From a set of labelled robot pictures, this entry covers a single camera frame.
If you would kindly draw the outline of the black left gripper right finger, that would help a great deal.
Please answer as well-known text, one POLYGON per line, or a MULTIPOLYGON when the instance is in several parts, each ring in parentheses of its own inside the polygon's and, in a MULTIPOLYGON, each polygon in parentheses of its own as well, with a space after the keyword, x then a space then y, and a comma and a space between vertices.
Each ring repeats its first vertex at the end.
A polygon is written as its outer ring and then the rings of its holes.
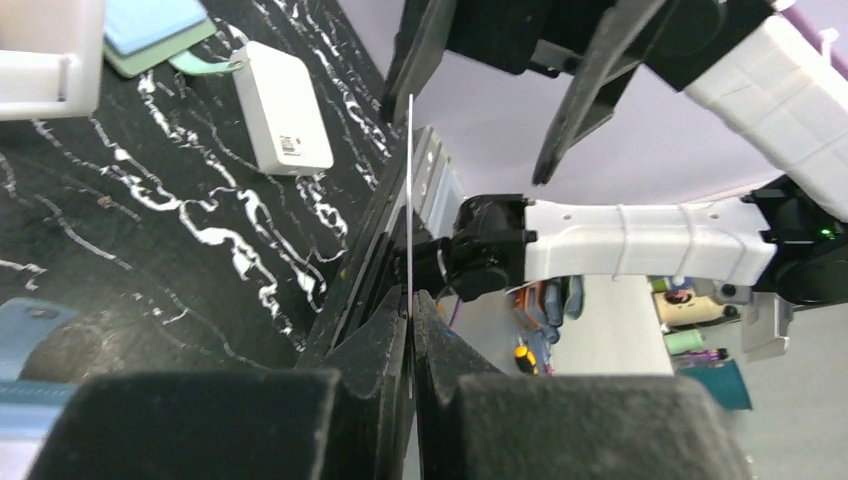
POLYGON ((425 479, 748 479, 709 393, 686 377, 508 375, 411 303, 425 479))

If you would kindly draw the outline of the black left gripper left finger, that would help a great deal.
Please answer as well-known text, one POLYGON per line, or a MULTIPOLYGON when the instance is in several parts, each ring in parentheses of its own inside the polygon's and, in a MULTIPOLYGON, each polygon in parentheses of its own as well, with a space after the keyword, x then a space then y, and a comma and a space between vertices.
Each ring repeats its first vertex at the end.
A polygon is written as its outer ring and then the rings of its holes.
POLYGON ((104 376, 72 396, 32 479, 398 479, 410 433, 403 292, 314 369, 104 376))

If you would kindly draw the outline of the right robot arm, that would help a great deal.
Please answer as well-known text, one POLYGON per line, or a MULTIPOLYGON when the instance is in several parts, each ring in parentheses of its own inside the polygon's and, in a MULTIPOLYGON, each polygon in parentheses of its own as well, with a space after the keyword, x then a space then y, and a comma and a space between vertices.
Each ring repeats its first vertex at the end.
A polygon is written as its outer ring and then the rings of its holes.
POLYGON ((610 120, 640 66, 718 117, 780 171, 743 195, 678 205, 465 200, 453 233, 408 244, 410 291, 463 301, 576 275, 692 277, 796 305, 847 298, 847 69, 789 1, 408 1, 381 115, 410 118, 446 52, 511 74, 571 76, 532 181, 610 120))

